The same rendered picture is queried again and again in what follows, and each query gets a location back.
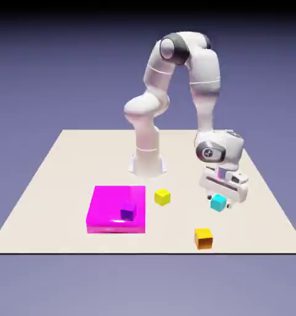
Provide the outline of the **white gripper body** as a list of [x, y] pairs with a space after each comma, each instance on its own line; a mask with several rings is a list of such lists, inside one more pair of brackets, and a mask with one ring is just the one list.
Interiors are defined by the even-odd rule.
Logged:
[[225, 171], [220, 167], [204, 167], [200, 186], [220, 194], [232, 202], [244, 202], [248, 193], [248, 177], [239, 171]]

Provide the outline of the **small cyan cube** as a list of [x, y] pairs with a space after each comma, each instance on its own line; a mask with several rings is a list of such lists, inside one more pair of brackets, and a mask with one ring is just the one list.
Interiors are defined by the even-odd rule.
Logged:
[[220, 194], [215, 194], [210, 201], [210, 207], [217, 212], [223, 211], [226, 207], [226, 204], [227, 198], [221, 196]]

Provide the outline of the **small orange cube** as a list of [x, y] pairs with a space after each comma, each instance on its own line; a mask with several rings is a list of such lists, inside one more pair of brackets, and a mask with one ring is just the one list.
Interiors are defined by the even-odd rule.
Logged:
[[196, 228], [194, 232], [194, 239], [198, 250], [212, 248], [213, 235], [209, 228]]

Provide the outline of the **small yellow cube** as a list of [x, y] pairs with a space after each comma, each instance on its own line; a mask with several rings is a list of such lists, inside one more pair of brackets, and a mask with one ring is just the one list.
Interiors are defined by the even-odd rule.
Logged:
[[171, 201], [171, 193], [166, 189], [159, 189], [154, 192], [154, 201], [160, 206], [165, 206]]

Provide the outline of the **small purple cube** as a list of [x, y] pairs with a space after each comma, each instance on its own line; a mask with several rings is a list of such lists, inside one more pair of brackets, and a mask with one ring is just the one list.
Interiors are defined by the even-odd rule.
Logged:
[[121, 219], [125, 221], [133, 221], [137, 214], [137, 205], [132, 202], [126, 202], [121, 207]]

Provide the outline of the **large magenta box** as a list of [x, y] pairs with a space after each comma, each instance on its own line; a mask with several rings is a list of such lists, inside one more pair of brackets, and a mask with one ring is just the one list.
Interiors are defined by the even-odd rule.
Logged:
[[[86, 217], [88, 233], [144, 233], [144, 186], [96, 186]], [[133, 221], [121, 219], [121, 207], [126, 202], [137, 205]]]

